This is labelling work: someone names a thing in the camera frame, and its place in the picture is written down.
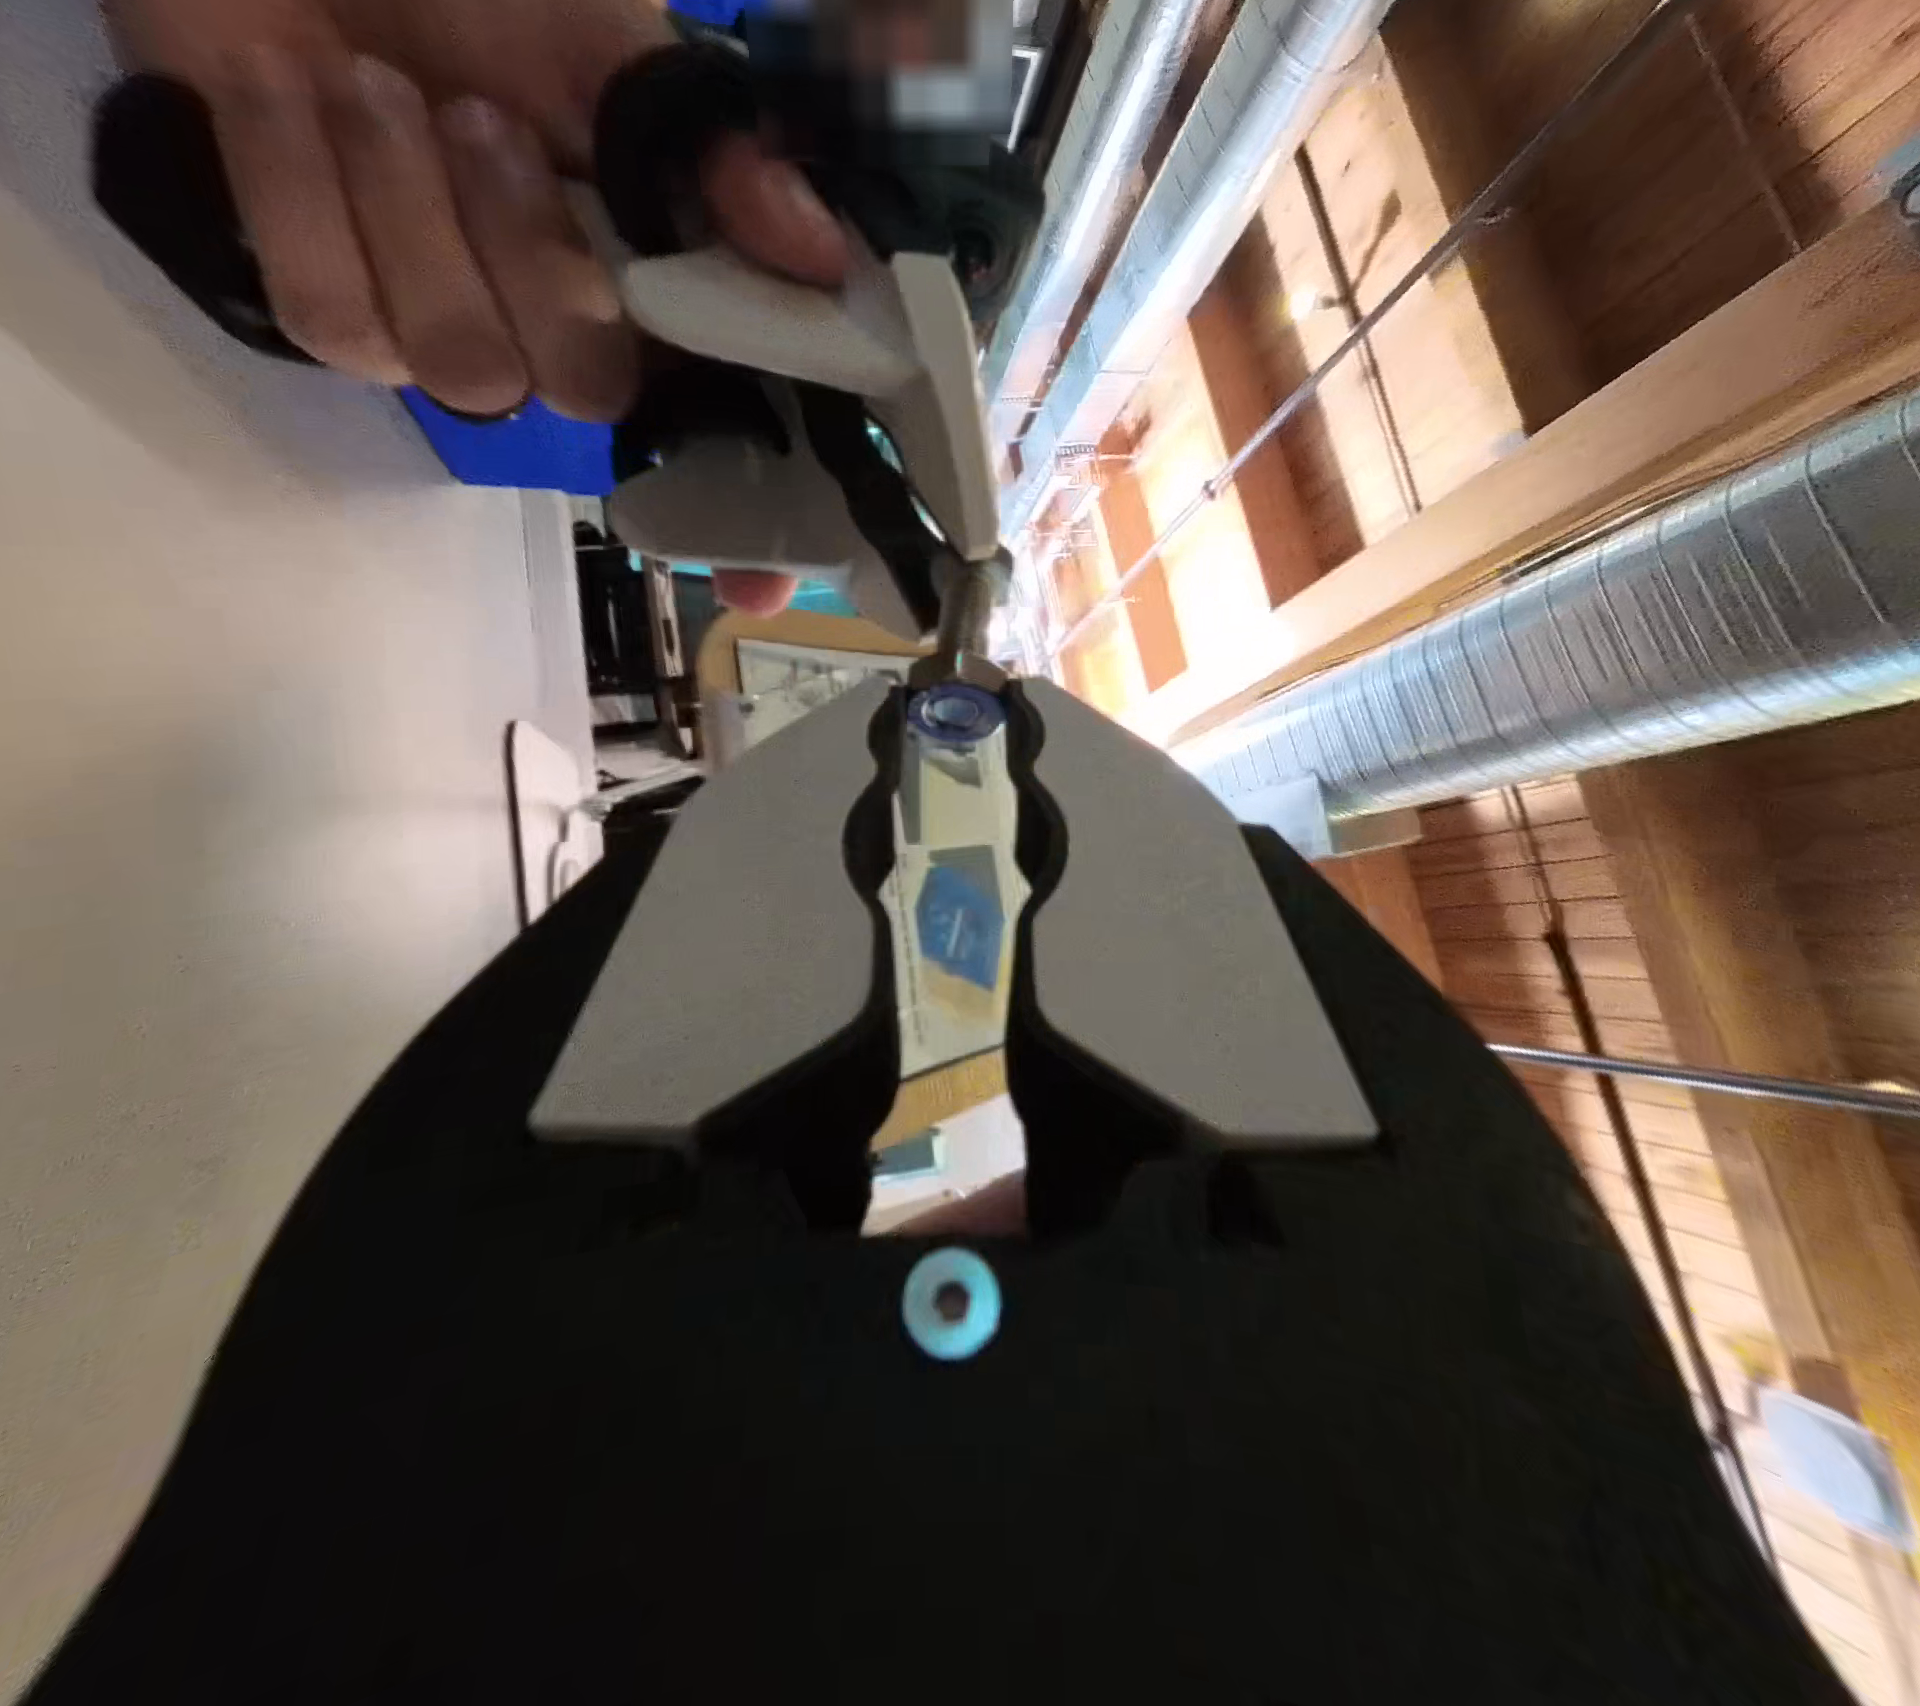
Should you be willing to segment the wooden document stand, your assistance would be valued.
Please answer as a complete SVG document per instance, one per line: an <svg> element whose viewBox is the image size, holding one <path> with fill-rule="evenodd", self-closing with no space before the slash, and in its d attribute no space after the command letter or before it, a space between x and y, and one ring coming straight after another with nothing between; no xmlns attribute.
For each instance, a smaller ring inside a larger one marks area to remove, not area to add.
<svg viewBox="0 0 1920 1706"><path fill-rule="evenodd" d="M637 773L592 779L592 762L576 762L534 721L506 721L506 808L512 808L512 890L520 921L534 921L590 866L614 846L614 811L636 796L660 796L689 767L719 767L741 745L741 666L758 685L841 685L841 678L911 678L922 648L892 640L871 617L841 609L776 609L741 617L719 609L689 666L689 731L703 762L637 752ZM1006 1091L1006 1052L949 1058L903 1079L871 1157L903 1160L911 1140L940 1140L927 1160L911 1179L881 1179L881 1212L913 1212L922 1190L958 1196L978 1183L1001 1183L1018 1160L1018 1116Z"/></svg>

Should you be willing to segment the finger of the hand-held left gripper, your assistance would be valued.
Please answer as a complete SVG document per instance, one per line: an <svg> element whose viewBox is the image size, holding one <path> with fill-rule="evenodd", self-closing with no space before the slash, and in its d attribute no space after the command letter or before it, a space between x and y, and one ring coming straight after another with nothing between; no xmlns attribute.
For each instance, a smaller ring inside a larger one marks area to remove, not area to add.
<svg viewBox="0 0 1920 1706"><path fill-rule="evenodd" d="M835 475L810 447L674 447L606 503L637 559L787 574L892 640L922 640L922 515L881 458Z"/></svg>
<svg viewBox="0 0 1920 1706"><path fill-rule="evenodd" d="M768 275L733 243L622 253L621 299L673 350L859 393L903 447L903 475L951 559L1001 559L978 318L949 253L871 253L848 237L835 289Z"/></svg>

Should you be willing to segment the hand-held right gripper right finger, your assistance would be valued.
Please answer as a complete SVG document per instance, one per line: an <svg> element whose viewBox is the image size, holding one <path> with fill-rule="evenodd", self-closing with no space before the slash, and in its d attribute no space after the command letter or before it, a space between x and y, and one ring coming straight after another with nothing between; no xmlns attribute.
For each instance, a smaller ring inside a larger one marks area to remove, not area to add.
<svg viewBox="0 0 1920 1706"><path fill-rule="evenodd" d="M1045 678L1006 685L1006 767L1029 1227L1103 1227L1156 1160L1372 1157L1376 1107L1235 811Z"/></svg>

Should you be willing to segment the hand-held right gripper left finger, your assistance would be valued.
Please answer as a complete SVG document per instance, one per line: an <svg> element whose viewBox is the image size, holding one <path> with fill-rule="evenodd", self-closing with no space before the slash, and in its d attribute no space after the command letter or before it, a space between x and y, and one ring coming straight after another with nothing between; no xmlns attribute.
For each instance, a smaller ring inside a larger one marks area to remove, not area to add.
<svg viewBox="0 0 1920 1706"><path fill-rule="evenodd" d="M719 767L673 823L526 1130L785 1179L810 1227L859 1240L903 1097L892 787L903 685L848 685Z"/></svg>

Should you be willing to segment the person's left hand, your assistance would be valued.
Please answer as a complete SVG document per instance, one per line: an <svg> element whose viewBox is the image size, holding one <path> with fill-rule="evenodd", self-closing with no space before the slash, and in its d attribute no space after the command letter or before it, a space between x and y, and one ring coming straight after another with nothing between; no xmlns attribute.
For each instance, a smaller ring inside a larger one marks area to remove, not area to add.
<svg viewBox="0 0 1920 1706"><path fill-rule="evenodd" d="M563 177L646 0L106 0L134 71L185 84L277 327L383 384L622 416L646 340Z"/></svg>

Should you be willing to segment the steel hex bolt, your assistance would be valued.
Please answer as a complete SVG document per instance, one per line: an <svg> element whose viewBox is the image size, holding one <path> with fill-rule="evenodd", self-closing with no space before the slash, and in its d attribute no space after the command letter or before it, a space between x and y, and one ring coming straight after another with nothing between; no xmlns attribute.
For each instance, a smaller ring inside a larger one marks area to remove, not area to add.
<svg viewBox="0 0 1920 1706"><path fill-rule="evenodd" d="M1006 586L1011 586L1011 549L949 559L949 574L940 574L940 640L913 666L913 685L1006 691L1006 670L992 666L992 617L1001 617Z"/></svg>

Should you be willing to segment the steel hex nut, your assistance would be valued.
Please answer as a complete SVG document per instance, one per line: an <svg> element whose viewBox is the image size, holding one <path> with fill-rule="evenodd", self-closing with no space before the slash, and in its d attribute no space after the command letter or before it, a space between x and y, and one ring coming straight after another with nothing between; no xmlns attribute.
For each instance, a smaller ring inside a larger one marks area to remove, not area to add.
<svg viewBox="0 0 1920 1706"><path fill-rule="evenodd" d="M949 678L911 691L911 731L940 752L978 752L1006 731L1006 691Z"/></svg>

